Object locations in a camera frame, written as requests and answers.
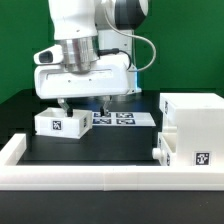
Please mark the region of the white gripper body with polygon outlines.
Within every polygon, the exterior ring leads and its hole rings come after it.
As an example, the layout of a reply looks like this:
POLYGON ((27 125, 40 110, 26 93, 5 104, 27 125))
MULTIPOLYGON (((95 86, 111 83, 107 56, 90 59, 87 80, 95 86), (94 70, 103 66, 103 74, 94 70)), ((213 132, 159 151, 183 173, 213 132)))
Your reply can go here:
POLYGON ((136 92, 135 74, 126 56, 102 56, 89 72, 68 72, 62 64, 38 66, 35 89, 41 99, 126 95, 136 92))

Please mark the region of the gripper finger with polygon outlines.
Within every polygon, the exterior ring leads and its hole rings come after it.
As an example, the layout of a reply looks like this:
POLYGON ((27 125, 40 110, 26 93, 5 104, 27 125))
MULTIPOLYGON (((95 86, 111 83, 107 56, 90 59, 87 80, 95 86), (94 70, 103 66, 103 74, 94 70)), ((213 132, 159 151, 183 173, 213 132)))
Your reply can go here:
POLYGON ((68 105, 67 100, 64 98, 59 98, 57 100, 59 106, 64 110, 65 115, 67 117, 72 117, 73 116, 73 110, 72 108, 68 105))
POLYGON ((108 115, 108 113, 109 113, 108 108, 111 103, 111 99, 112 99, 111 96, 104 97, 104 104, 100 107, 100 116, 101 117, 105 117, 108 115))

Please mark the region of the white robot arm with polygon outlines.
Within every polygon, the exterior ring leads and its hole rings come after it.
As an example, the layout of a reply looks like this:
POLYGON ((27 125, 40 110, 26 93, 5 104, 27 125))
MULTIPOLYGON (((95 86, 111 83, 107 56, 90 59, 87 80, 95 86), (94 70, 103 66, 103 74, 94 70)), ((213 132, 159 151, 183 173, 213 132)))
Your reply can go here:
POLYGON ((34 55, 35 89, 73 115, 71 98, 114 96, 139 91, 132 56, 119 48, 148 14, 148 0, 48 0, 55 44, 34 55))

